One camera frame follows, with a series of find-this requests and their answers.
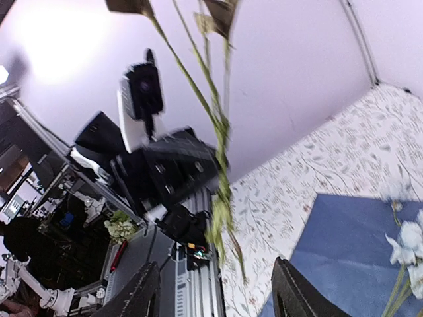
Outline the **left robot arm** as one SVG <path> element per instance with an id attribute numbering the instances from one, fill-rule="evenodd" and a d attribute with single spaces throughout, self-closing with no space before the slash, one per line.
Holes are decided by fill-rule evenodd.
<path id="1" fill-rule="evenodd" d="M 111 188 L 142 216 L 158 205 L 171 208 L 219 173 L 215 148 L 191 127 L 176 130 L 128 153 L 119 127 L 99 112 L 78 135 L 76 150 L 106 172 Z"/>

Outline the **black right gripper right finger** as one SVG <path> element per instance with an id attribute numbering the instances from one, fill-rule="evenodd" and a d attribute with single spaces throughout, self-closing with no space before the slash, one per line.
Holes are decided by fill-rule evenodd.
<path id="1" fill-rule="evenodd" d="M 276 317 L 347 317 L 289 262 L 277 257 L 272 271 L 272 300 Z"/>

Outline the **white fake flower stems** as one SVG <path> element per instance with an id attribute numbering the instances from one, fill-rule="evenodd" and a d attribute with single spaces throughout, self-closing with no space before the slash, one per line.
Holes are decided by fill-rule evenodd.
<path id="1" fill-rule="evenodd" d="M 396 239 L 385 238 L 392 247 L 390 262 L 399 264 L 400 269 L 383 316 L 394 316 L 410 296 L 422 300 L 422 210 L 414 221 L 399 221 L 397 213 L 402 210 L 402 203 L 391 200 L 389 204 L 399 234 Z"/>

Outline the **pale blue fake flower stems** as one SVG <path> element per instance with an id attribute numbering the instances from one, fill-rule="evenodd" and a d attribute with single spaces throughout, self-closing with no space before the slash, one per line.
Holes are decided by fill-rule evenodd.
<path id="1" fill-rule="evenodd" d="M 229 160 L 227 158 L 227 150 L 229 144 L 229 135 L 231 132 L 231 124 L 229 122 L 229 105 L 230 105 L 230 75 L 231 75 L 231 30 L 236 17 L 238 1 L 200 1 L 199 8 L 205 6 L 208 10 L 207 13 L 200 11 L 194 14 L 194 19 L 197 27 L 202 35 L 204 41 L 204 55 L 202 55 L 194 41 L 189 27 L 183 17 L 178 3 L 173 1 L 178 17 L 184 27 L 184 30 L 192 44 L 194 54 L 198 60 L 198 64 L 204 74 L 211 93 L 212 104 L 206 101 L 204 95 L 200 92 L 198 85 L 194 82 L 193 78 L 185 68 L 178 54 L 172 47 L 164 30 L 162 29 L 155 11 L 150 1 L 107 1 L 106 6 L 110 12 L 125 13 L 125 14 L 138 14 L 145 16 L 151 22 L 157 33 L 162 37 L 168 49 L 171 51 L 175 58 L 176 64 L 188 80 L 194 94 L 199 100 L 203 109 L 206 111 L 217 138 L 217 153 L 215 155 L 220 171 L 218 174 L 218 188 L 216 191 L 216 199 L 213 203 L 213 218 L 211 227 L 206 233 L 208 242 L 214 244 L 221 256 L 221 261 L 225 261 L 225 246 L 223 242 L 222 232 L 227 232 L 229 235 L 232 252 L 237 258 L 241 268 L 241 276 L 243 283 L 248 281 L 245 261 L 243 252 L 238 240 L 235 237 L 233 226 L 233 212 L 231 208 L 232 191 L 229 183 Z M 223 79 L 223 97 L 220 97 L 216 84 L 212 78 L 212 65 L 210 61 L 210 43 L 208 40 L 209 33 L 219 34 L 223 38 L 224 49 L 224 79 Z"/>

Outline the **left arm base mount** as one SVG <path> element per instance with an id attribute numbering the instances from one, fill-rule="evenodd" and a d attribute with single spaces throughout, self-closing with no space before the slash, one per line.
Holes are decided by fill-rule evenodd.
<path id="1" fill-rule="evenodd" d="M 206 241 L 207 221 L 206 211 L 191 213 L 182 204 L 167 209 L 161 219 L 155 219 L 155 224 L 161 232 L 180 244 L 177 249 L 182 248 L 188 271 L 199 270 L 209 264 L 213 257 L 213 252 Z"/>

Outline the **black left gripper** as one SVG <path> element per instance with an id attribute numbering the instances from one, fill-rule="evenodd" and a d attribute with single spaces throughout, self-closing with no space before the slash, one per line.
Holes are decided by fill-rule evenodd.
<path id="1" fill-rule="evenodd" d="M 110 161 L 114 178 L 132 211 L 171 208 L 213 180 L 221 169 L 215 148 L 191 127 L 166 134 Z"/>

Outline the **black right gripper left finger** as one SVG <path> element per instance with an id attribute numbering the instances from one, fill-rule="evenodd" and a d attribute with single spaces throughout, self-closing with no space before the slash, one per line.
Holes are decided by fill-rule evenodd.
<path id="1" fill-rule="evenodd" d="M 159 266 L 157 262 L 148 262 L 92 317 L 159 316 L 160 299 Z"/>

